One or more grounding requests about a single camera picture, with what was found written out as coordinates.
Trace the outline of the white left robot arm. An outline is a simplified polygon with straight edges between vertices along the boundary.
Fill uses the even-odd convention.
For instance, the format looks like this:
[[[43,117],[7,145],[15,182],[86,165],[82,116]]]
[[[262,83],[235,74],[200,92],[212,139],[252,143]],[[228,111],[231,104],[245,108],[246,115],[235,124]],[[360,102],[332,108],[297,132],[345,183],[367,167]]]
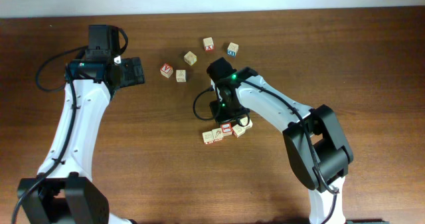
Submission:
[[[88,45],[65,66],[64,106],[50,150],[34,178],[23,178],[11,221],[22,209],[30,223],[131,223],[110,211],[92,182],[92,158],[102,116],[125,87],[143,84],[138,57],[122,58],[124,30],[90,25]]]

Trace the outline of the wooden block blue D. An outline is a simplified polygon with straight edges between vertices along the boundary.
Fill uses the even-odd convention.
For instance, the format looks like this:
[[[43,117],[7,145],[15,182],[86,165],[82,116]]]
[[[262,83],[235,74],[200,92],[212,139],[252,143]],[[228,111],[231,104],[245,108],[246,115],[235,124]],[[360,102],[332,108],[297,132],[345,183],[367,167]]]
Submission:
[[[235,57],[237,55],[238,49],[238,44],[230,42],[226,50],[227,55]]]

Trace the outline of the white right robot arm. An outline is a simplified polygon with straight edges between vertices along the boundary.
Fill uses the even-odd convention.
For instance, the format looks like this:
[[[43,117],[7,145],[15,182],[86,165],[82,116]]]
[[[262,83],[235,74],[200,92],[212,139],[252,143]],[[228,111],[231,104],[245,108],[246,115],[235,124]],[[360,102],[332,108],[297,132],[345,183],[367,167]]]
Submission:
[[[282,133],[290,167],[309,191],[310,223],[346,223],[343,184],[353,151],[334,111],[301,104],[270,86],[254,69],[236,70],[224,58],[207,68],[218,124],[242,124],[255,112]]]

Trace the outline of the wooden block giraffe top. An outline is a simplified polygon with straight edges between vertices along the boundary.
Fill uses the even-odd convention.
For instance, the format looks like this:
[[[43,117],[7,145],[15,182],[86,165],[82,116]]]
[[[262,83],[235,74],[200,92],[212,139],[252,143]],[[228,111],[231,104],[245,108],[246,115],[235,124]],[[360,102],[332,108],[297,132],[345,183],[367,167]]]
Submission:
[[[176,70],[176,81],[177,82],[186,82],[187,81],[187,73],[186,70]]]

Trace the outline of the wooden block elephant 5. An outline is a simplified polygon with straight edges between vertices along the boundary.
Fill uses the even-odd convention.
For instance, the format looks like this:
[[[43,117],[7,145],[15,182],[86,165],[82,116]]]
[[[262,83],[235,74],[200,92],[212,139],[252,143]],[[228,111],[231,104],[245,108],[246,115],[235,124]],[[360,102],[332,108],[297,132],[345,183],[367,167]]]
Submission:
[[[246,131],[245,127],[242,127],[238,124],[236,124],[232,127],[232,133],[237,138],[239,138],[241,135],[243,135],[245,133],[245,131]]]

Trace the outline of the wooden block red E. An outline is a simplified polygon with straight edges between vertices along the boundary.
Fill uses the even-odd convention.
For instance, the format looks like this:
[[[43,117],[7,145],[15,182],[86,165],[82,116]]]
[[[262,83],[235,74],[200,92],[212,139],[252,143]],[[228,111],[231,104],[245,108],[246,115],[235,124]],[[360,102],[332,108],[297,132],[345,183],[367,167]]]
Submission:
[[[202,137],[203,137],[203,143],[206,144],[206,145],[212,144],[214,142],[214,137],[213,137],[212,131],[203,132]]]

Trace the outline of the wooden block red I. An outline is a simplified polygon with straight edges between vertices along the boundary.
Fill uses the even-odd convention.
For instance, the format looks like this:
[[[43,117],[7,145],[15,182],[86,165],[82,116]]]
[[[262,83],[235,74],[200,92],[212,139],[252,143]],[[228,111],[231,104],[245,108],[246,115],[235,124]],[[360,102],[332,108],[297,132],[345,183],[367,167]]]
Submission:
[[[233,130],[232,130],[232,124],[230,122],[228,123],[223,123],[220,125],[221,130],[222,130],[222,135],[223,136],[229,136],[232,135]]]

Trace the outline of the wooden block red 9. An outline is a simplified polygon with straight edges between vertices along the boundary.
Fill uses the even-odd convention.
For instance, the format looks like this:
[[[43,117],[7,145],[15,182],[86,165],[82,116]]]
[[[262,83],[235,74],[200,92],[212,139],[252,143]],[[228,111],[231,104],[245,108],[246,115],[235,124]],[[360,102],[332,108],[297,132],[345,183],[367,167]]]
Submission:
[[[212,130],[212,135],[213,135],[213,141],[214,142],[218,142],[223,140],[224,135],[222,133],[222,129],[221,128],[215,128]]]

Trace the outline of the wooden block red A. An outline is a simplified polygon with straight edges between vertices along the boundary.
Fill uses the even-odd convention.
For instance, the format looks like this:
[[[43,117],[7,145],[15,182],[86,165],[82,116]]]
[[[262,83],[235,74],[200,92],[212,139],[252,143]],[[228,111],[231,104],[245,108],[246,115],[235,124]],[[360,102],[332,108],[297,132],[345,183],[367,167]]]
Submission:
[[[164,63],[163,66],[160,68],[160,73],[166,77],[166,78],[170,78],[173,74],[173,67],[170,66],[167,63]]]

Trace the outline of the wooden block yellow F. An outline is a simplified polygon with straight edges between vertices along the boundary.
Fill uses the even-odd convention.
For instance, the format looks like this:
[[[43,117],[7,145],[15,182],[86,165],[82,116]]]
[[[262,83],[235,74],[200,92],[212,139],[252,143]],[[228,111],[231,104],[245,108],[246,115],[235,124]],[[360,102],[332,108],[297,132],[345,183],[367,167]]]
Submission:
[[[197,56],[191,51],[187,52],[183,58],[184,61],[190,66],[193,66],[197,62]]]

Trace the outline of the wooden block green 2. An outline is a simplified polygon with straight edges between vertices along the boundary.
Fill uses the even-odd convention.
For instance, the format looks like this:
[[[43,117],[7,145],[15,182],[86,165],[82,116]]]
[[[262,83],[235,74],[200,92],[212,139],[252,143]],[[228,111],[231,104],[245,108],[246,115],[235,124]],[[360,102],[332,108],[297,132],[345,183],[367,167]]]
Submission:
[[[240,126],[244,129],[250,129],[251,127],[253,127],[253,123],[251,119],[246,116],[240,119]]]

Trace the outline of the wooden block red X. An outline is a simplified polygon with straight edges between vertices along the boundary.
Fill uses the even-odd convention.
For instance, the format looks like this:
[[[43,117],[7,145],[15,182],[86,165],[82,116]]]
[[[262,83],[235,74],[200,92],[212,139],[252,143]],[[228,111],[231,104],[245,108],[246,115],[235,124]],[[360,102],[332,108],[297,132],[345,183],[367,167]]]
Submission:
[[[203,46],[205,51],[213,51],[214,50],[214,42],[212,37],[207,37],[203,39]]]

